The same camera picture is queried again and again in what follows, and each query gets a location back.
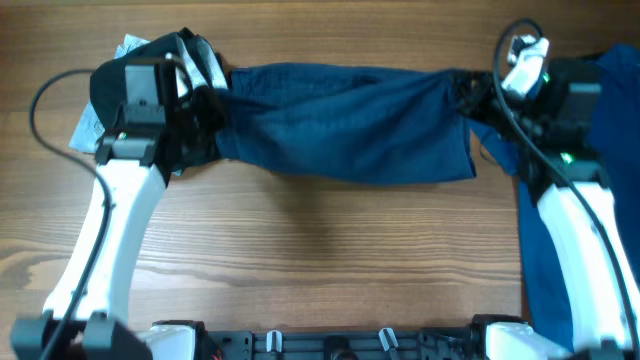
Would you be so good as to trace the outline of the white printed folded garment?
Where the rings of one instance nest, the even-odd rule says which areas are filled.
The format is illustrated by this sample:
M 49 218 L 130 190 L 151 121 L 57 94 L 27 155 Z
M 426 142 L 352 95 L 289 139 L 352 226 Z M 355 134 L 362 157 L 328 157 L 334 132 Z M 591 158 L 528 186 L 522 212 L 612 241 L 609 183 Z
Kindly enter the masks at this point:
M 119 59 L 148 43 L 149 40 L 126 34 L 123 43 L 116 48 L 114 58 Z M 104 127 L 92 103 L 88 102 L 71 136 L 69 148 L 81 153 L 94 153 L 97 148 L 97 141 L 103 133 Z

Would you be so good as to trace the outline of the navy blue shorts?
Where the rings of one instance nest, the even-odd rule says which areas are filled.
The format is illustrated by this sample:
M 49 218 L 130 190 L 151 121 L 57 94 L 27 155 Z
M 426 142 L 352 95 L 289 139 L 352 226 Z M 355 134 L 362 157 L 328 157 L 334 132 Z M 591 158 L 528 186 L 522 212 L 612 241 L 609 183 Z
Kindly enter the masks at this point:
M 375 185 L 475 177 L 457 70 L 281 63 L 236 69 L 222 157 L 284 174 Z

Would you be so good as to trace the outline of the blue polo shirt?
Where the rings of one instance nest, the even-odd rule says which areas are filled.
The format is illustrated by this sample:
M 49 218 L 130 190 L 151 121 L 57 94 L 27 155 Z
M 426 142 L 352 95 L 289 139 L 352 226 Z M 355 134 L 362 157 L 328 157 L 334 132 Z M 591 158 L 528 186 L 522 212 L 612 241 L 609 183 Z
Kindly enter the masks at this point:
M 571 310 L 571 348 L 531 326 L 497 320 L 483 332 L 490 359 L 609 359 L 639 354 L 639 289 L 620 225 L 638 215 L 639 54 L 547 56 L 546 39 L 498 47 L 467 112 L 520 151 L 519 178 L 554 245 Z

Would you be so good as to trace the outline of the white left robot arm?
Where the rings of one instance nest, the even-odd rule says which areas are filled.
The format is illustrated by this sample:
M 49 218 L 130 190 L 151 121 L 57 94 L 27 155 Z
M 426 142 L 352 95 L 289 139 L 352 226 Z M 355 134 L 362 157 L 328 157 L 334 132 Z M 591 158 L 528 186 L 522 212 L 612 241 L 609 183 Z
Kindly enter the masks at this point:
M 199 321 L 127 324 L 133 273 L 171 176 L 217 154 L 225 118 L 202 71 L 174 53 L 119 59 L 90 74 L 101 120 L 90 205 L 71 258 L 36 318 L 10 335 L 20 359 L 215 359 Z

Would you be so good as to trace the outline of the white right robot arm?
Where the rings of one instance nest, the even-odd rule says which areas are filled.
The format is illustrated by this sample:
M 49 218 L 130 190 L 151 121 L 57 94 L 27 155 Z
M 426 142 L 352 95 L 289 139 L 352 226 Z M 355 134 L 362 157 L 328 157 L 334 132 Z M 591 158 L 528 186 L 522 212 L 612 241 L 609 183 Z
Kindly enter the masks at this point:
M 639 289 L 617 230 L 613 183 L 592 144 L 605 70 L 586 59 L 532 60 L 505 80 L 489 72 L 454 78 L 458 109 L 518 146 L 517 175 L 550 236 L 566 289 L 572 345 L 519 320 L 478 321 L 487 359 L 636 359 Z

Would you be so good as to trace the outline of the dark green folded shorts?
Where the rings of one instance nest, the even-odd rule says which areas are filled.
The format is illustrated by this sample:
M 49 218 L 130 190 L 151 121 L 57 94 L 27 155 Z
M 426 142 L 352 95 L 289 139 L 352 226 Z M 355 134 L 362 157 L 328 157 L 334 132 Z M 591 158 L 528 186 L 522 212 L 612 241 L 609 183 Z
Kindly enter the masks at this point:
M 184 28 L 143 45 L 119 59 L 101 65 L 90 77 L 90 102 L 104 127 L 97 141 L 96 161 L 113 159 L 170 170 L 166 159 L 169 125 L 186 99 L 179 99 L 176 68 L 166 53 L 182 58 L 193 91 L 213 89 L 221 99 L 228 82 L 219 56 L 202 36 Z

